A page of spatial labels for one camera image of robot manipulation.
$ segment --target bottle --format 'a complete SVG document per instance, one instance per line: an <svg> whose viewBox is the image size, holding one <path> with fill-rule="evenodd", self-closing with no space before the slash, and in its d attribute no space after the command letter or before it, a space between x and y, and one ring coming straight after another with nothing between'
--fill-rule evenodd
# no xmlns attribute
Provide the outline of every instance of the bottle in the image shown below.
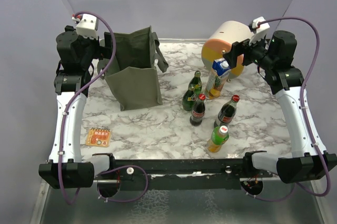
<svg viewBox="0 0 337 224"><path fill-rule="evenodd" d="M217 118L214 121L214 127L219 125L228 125L231 123L236 114L236 104L239 100L240 97L238 95L233 95L232 99L222 106Z"/></svg>
<svg viewBox="0 0 337 224"><path fill-rule="evenodd" d="M214 60L205 88L205 95L208 99L214 99L221 95L221 90L230 71L231 68L224 58Z"/></svg>
<svg viewBox="0 0 337 224"><path fill-rule="evenodd" d="M191 111L196 100L196 94L194 93L194 84L189 85L189 90L183 96L183 108L186 111Z"/></svg>
<svg viewBox="0 0 337 224"><path fill-rule="evenodd" d="M205 94L199 94L198 100L193 105L190 123L194 126L200 125L202 122L202 118L205 115L205 98Z"/></svg>
<svg viewBox="0 0 337 224"><path fill-rule="evenodd" d="M197 70L194 72L194 77L192 78L192 80L190 81L189 83L189 86L190 84L193 84L194 85L194 92L196 94L196 96L199 96L200 92L201 92L201 88L202 88L202 82L201 82L201 79L200 79L200 71Z"/></svg>
<svg viewBox="0 0 337 224"><path fill-rule="evenodd" d="M214 128L211 138L207 141L208 151L217 153L229 137L228 128L225 125L217 126Z"/></svg>

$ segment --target metal rod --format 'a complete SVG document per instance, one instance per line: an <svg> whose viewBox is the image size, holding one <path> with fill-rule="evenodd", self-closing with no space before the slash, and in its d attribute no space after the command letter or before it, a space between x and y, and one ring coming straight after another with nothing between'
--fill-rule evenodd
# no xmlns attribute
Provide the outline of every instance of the metal rod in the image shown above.
<svg viewBox="0 0 337 224"><path fill-rule="evenodd" d="M115 179L95 179L94 183L119 183L119 181Z"/></svg>

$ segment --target white marble surface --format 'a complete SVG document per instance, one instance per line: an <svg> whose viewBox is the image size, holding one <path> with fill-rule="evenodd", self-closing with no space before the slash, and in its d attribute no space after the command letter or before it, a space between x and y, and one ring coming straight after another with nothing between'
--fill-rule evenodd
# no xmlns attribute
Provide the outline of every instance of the white marble surface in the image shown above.
<svg viewBox="0 0 337 224"><path fill-rule="evenodd" d="M280 155L290 152L281 108L257 74L256 66L246 67L240 77L227 82L221 97L206 101L204 120L194 127L189 122L190 112L182 109L181 101L196 70L201 71L203 87L207 82L208 71L201 61L202 44L162 43L160 48L170 65L165 73L158 70L163 105L121 112L104 80L99 79L90 87L81 130L84 159L107 152L117 159L235 158L255 150ZM214 119L233 94L238 94L240 101L230 124L230 138L218 153L210 154L205 144ZM108 148L85 145L91 127L112 131Z"/></svg>

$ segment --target green glass bottle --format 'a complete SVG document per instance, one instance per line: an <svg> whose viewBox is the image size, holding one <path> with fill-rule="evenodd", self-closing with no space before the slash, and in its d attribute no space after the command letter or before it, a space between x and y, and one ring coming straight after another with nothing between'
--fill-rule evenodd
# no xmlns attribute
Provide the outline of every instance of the green glass bottle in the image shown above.
<svg viewBox="0 0 337 224"><path fill-rule="evenodd" d="M194 72L194 77L192 78L192 80L190 81L189 83L189 86L190 84L193 84L194 85L194 93L196 96L199 96L199 94L201 93L201 89L202 89L202 82L201 82L201 79L200 79L200 71L197 70Z"/></svg>
<svg viewBox="0 0 337 224"><path fill-rule="evenodd" d="M191 111L195 102L196 95L194 93L194 84L189 85L189 90L183 96L183 108L186 111Z"/></svg>

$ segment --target screw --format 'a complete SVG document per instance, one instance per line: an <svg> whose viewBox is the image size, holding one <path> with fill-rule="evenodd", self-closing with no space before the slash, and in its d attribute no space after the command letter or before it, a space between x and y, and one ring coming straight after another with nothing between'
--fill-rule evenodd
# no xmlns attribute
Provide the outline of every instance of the screw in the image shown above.
<svg viewBox="0 0 337 224"><path fill-rule="evenodd" d="M132 175L133 172L134 172L134 170L133 170L132 167L128 167L128 168L126 169L126 173L128 173L129 175Z"/></svg>
<svg viewBox="0 0 337 224"><path fill-rule="evenodd" d="M230 166L226 166L225 172L226 172L227 174L232 173L231 167L230 167Z"/></svg>

